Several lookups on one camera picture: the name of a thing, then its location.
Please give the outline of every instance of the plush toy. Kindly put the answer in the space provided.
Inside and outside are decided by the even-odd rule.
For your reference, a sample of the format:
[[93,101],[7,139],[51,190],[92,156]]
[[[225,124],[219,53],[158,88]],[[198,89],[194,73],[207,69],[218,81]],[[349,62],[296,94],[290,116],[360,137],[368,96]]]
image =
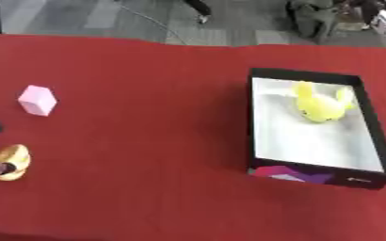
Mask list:
[[300,81],[293,86],[293,90],[297,95],[298,109],[310,121],[339,120],[348,109],[354,107],[354,93],[347,87],[338,89],[336,99],[316,93],[310,82]]

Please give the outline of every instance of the black box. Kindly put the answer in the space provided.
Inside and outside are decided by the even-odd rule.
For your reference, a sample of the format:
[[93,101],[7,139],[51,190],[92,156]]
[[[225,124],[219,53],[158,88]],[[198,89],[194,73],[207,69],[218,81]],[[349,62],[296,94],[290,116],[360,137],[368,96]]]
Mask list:
[[[300,80],[326,95],[351,87],[355,108],[340,120],[305,119],[291,89]],[[253,176],[371,189],[386,185],[386,137],[358,76],[252,69],[249,143]]]

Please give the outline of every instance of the person's foot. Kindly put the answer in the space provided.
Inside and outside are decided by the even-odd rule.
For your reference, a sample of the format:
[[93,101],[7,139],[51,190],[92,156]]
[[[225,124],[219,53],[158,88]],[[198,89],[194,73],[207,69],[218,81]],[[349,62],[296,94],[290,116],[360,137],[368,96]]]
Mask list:
[[210,15],[204,16],[204,15],[199,15],[198,17],[198,23],[199,24],[206,24],[206,22],[209,21]]
[[369,30],[371,26],[369,24],[365,24],[362,26],[362,30]]

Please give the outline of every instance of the gray carpet floor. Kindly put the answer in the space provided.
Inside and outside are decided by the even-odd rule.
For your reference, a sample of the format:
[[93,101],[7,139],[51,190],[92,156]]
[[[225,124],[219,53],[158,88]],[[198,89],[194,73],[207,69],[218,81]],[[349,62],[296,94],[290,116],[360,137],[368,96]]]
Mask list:
[[[196,24],[197,13],[182,0],[0,0],[5,31],[133,38],[188,45],[313,44],[292,32],[285,0],[203,0],[213,9],[209,23]],[[175,32],[140,17],[154,18]],[[386,47],[373,31],[336,31],[327,45]]]

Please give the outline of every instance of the pink cube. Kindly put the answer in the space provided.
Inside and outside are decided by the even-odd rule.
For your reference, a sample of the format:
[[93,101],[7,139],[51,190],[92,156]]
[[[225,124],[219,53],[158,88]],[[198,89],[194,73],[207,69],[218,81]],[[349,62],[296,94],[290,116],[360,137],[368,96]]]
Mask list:
[[19,103],[27,113],[46,117],[56,105],[56,98],[48,88],[28,86],[19,97]]

